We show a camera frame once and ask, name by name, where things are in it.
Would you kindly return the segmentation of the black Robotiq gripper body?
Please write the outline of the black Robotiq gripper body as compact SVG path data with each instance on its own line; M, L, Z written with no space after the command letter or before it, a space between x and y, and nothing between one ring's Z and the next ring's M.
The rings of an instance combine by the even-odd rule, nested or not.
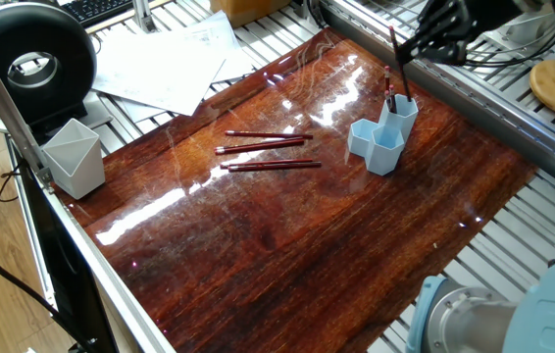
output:
M535 0L458 0L454 2L450 38L472 41L523 13L538 10Z

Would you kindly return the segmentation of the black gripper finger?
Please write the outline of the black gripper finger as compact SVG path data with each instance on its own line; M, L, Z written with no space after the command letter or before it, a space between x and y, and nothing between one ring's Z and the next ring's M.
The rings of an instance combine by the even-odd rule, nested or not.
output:
M419 26L403 46L465 45L454 33L464 17L464 2L459 0L429 0L418 16Z
M462 66L467 61L467 47L475 38L450 33L423 34L417 37L418 57L434 63Z

